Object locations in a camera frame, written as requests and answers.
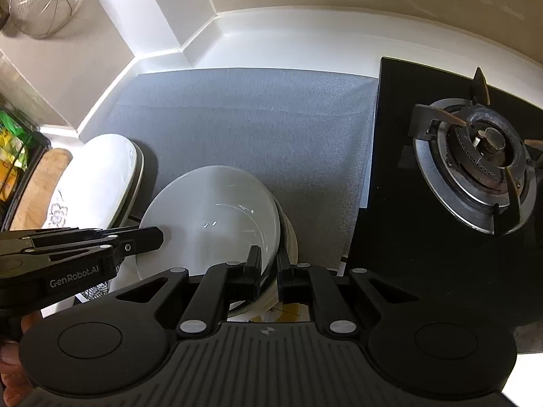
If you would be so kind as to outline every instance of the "yellow food package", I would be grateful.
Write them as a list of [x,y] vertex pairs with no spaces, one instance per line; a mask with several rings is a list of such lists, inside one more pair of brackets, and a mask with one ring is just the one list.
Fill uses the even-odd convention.
[[0,147],[6,147],[12,137],[12,134],[7,131],[7,129],[2,128],[2,131],[0,132]]
[[9,196],[12,194],[15,183],[17,182],[18,169],[14,167],[12,171],[9,172],[10,167],[11,164],[7,164],[4,161],[0,162],[0,188],[2,188],[2,190],[0,190],[0,200],[2,202],[7,202]]

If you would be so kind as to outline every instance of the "burner cap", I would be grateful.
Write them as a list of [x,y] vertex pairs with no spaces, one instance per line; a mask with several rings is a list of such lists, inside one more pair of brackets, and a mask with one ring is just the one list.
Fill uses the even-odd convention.
[[503,134],[494,127],[487,127],[485,130],[479,130],[478,134],[483,140],[485,150],[492,155],[505,149],[506,139],[503,137]]
[[521,182],[526,153],[509,121],[482,105],[465,107],[457,116],[466,121],[466,126],[451,127],[449,148],[468,179],[503,194],[507,192],[503,169],[509,167],[515,183]]

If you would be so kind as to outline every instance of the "gas stove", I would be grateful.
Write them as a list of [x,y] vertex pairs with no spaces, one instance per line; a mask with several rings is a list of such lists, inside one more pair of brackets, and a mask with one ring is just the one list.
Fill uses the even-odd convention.
[[470,80],[382,59],[368,207],[348,267],[476,307],[534,352],[543,345],[543,111],[487,86],[483,70]]
[[543,150],[543,140],[523,141],[512,124],[490,108],[480,68],[470,85],[470,99],[416,104],[408,134],[428,186],[462,223],[503,235],[528,221],[543,157],[531,159],[525,144]]

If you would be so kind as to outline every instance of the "gray dish mat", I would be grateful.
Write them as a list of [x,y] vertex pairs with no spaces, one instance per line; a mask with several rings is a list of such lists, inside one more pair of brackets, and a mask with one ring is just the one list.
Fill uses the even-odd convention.
[[292,222],[299,262],[337,268],[369,166],[377,89],[375,78],[308,70],[139,75],[81,139],[118,133],[140,146],[145,172],[132,210],[138,217],[167,184],[196,168],[253,174]]

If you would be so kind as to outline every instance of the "wooden cutting board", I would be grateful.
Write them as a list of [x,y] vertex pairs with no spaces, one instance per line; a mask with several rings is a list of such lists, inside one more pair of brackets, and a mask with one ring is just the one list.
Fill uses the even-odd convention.
[[56,184],[71,160],[72,153],[64,149],[52,149],[43,155],[21,197],[10,230],[42,227]]

